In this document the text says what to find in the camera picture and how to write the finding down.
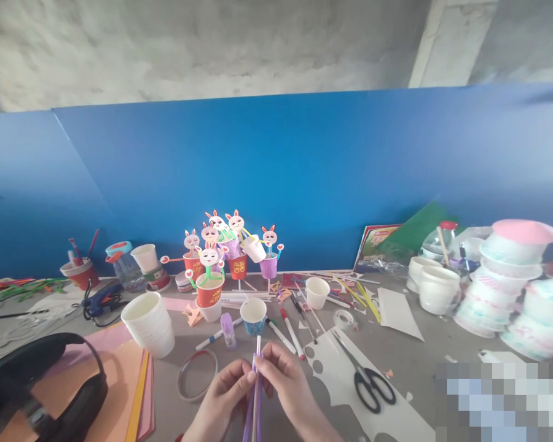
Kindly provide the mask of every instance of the pink lid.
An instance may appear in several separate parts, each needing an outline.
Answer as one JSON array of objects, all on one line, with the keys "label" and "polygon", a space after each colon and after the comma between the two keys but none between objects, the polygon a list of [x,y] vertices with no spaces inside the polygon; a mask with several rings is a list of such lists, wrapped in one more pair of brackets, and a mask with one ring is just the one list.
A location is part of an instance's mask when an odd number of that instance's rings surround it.
[{"label": "pink lid", "polygon": [[521,244],[550,244],[553,227],[531,220],[500,220],[493,224],[498,235]]}]

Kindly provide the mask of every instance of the roll of tape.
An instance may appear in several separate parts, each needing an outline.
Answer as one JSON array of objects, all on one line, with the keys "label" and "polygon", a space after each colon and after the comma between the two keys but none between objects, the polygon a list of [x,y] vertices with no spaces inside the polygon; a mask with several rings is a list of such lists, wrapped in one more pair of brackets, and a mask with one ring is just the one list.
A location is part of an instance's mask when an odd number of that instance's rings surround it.
[{"label": "roll of tape", "polygon": [[[182,381],[182,378],[184,376],[184,372],[186,371],[187,367],[189,366],[189,364],[193,361],[193,359],[199,357],[199,356],[204,356],[204,355],[207,355],[207,356],[210,356],[211,359],[213,360],[213,364],[215,365],[215,374],[213,375],[213,377],[211,378],[211,381],[209,382],[209,384],[205,387],[205,389],[200,392],[198,395],[196,396],[191,396],[191,397],[188,397],[186,394],[184,394],[184,392],[180,389],[180,383]],[[178,372],[178,379],[176,380],[176,390],[178,391],[178,395],[183,399],[185,400],[186,402],[196,402],[196,401],[199,401],[200,399],[203,398],[203,396],[205,396],[205,393],[207,393],[207,390],[209,389],[209,386],[211,385],[211,382],[213,382],[213,379],[215,378],[215,376],[217,376],[217,358],[215,357],[215,353],[213,353],[212,351],[210,350],[199,350],[197,352],[194,352],[186,361],[184,361],[182,367],[180,368],[180,371]]]},{"label": "roll of tape", "polygon": [[355,321],[355,317],[347,310],[336,310],[334,312],[334,323],[336,327],[342,330],[358,330],[358,324]]}]

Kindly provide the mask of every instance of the hand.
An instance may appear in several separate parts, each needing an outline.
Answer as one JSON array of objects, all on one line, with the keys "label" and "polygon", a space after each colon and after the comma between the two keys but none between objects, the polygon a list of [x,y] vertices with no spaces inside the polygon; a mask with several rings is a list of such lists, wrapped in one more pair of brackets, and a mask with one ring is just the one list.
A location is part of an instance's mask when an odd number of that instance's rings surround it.
[{"label": "hand", "polygon": [[211,382],[194,421],[182,442],[219,442],[223,439],[236,409],[244,416],[248,409],[246,394],[256,382],[256,373],[243,359],[233,361]]},{"label": "hand", "polygon": [[280,343],[269,342],[262,350],[264,358],[254,363],[262,376],[269,398],[274,390],[283,410],[305,441],[340,441],[341,437],[327,421],[313,398],[299,359]]}]

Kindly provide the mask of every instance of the red paper cup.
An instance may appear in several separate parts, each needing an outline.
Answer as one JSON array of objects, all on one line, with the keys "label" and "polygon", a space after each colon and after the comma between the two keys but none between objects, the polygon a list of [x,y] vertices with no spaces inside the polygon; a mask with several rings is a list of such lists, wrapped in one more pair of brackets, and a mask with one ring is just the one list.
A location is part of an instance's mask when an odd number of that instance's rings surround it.
[{"label": "red paper cup", "polygon": [[88,281],[92,281],[92,288],[96,287],[100,280],[96,269],[89,259],[82,259],[84,264],[74,267],[72,263],[67,263],[60,268],[61,273],[72,281],[80,290],[88,290]]},{"label": "red paper cup", "polygon": [[229,270],[232,273],[232,279],[245,279],[248,274],[248,255],[242,255],[239,258],[229,260]]},{"label": "red paper cup", "polygon": [[182,255],[184,258],[184,266],[186,270],[192,270],[192,278],[196,281],[199,276],[205,273],[205,267],[201,264],[196,250],[193,251],[190,257],[187,255],[188,253]]},{"label": "red paper cup", "polygon": [[211,307],[215,305],[221,297],[221,289],[226,281],[224,276],[218,272],[211,272],[213,277],[221,277],[221,279],[210,279],[205,285],[205,275],[202,274],[197,278],[197,303],[200,307]]}]

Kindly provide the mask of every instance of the water bottle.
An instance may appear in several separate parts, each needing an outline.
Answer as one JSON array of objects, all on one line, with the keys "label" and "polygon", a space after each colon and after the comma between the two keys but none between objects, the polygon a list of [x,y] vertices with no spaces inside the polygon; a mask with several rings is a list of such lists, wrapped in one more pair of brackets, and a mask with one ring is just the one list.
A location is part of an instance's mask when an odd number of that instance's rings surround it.
[{"label": "water bottle", "polygon": [[[457,228],[456,222],[453,222],[453,221],[441,222],[442,238],[444,240],[444,245],[447,249],[447,253],[450,250],[451,242],[453,241],[453,239],[455,239],[456,228]],[[426,239],[422,243],[422,248],[420,249],[419,255],[425,258],[433,259],[434,261],[438,261],[438,262],[444,261],[444,254],[442,253],[441,239],[438,235],[437,229],[434,229],[426,237]]]}]

